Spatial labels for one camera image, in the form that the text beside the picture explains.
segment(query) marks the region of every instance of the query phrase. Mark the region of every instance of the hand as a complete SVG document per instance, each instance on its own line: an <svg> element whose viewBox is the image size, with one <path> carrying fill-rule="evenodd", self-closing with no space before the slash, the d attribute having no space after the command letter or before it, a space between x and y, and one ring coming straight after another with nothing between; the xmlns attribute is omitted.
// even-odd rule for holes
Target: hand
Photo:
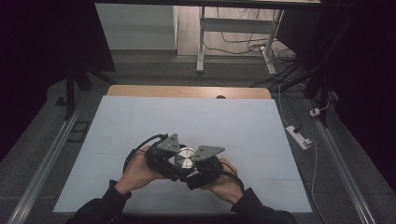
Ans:
<svg viewBox="0 0 396 224"><path fill-rule="evenodd" d="M219 161L221 163L225 163L228 165L227 166L223 164L223 168L225 172L228 172L230 174L233 173L237 174L236 168L233 167L229 161L227 161L224 158L220 158ZM212 191L220 199L231 204L237 203L239 199L241 199L242 196L244 195L238 183L234 179L228 177L227 175L221 175L219 179L217 179L214 183L203 186L202 189L207 189Z"/></svg>
<svg viewBox="0 0 396 224"><path fill-rule="evenodd" d="M129 161L125 172L115 186L120 194L126 195L131 190L145 187L153 180L165 179L163 175L149 169L145 158L145 152L148 149L148 146L141 148L141 151L138 150Z"/></svg>

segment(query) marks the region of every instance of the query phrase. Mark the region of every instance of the person's left hand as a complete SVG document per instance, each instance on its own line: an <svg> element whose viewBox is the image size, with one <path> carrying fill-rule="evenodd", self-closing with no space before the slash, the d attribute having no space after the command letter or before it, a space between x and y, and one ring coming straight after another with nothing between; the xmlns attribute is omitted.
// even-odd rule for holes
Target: person's left hand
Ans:
<svg viewBox="0 0 396 224"><path fill-rule="evenodd" d="M145 146L140 150L147 151L148 149L149 147ZM165 179L163 175L149 169L145 153L142 151L137 151L134 154L121 179L115 186L115 189L122 195L126 195L134 189L141 189L153 180Z"/></svg>

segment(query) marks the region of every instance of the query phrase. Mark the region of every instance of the wooden floor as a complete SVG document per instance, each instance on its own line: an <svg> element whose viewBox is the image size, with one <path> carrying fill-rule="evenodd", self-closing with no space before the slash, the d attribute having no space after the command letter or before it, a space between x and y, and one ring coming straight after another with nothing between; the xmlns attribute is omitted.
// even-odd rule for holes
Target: wooden floor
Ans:
<svg viewBox="0 0 396 224"><path fill-rule="evenodd" d="M199 8L198 7L177 7L178 13L178 33L177 33L177 55L179 56L196 56L199 44ZM273 18L274 11L272 9L250 9L250 8L219 8L219 17L228 19L250 19L250 20L264 20L270 21ZM217 18L218 12L215 7L206 7L205 16L207 18ZM221 36L220 32L205 32L204 42L211 48L205 49L205 55L210 56L261 56L258 49L254 51L239 54L240 52L249 51L249 46L265 44L268 35L257 35L253 34L236 34L236 33L223 33L223 36L228 41L247 41L242 43L231 43L226 42ZM282 49L286 49L284 45L276 41L273 44L272 49L274 52L279 52ZM237 54L231 54L222 52L222 49ZM282 56L291 56L293 52L288 50L284 51Z"/></svg>

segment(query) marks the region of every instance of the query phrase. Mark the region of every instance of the white sheet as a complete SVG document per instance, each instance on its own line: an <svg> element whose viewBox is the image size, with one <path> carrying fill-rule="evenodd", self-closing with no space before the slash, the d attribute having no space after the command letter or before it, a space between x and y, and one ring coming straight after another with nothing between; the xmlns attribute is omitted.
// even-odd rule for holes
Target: white sheet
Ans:
<svg viewBox="0 0 396 224"><path fill-rule="evenodd" d="M276 210L312 212L274 100L105 96L54 212L76 212L101 198L121 177L132 148L158 133L180 144L225 147L219 157L237 169L245 187ZM124 213L227 214L231 206L210 192L158 180L133 192Z"/></svg>

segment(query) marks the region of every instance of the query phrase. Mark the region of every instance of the black sleeve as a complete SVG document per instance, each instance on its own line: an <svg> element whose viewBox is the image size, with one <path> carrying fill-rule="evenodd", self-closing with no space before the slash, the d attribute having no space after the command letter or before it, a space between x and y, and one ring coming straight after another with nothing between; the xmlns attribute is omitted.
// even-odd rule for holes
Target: black sleeve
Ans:
<svg viewBox="0 0 396 224"><path fill-rule="evenodd" d="M78 209L66 224L112 223L120 218L126 201L131 193L122 196L114 186L117 181L110 180L109 187L102 199L93 199Z"/></svg>
<svg viewBox="0 0 396 224"><path fill-rule="evenodd" d="M259 198L253 192L253 189L247 189L244 196L233 205L231 211L257 224L296 223L294 217L289 212L278 212L262 205Z"/></svg>

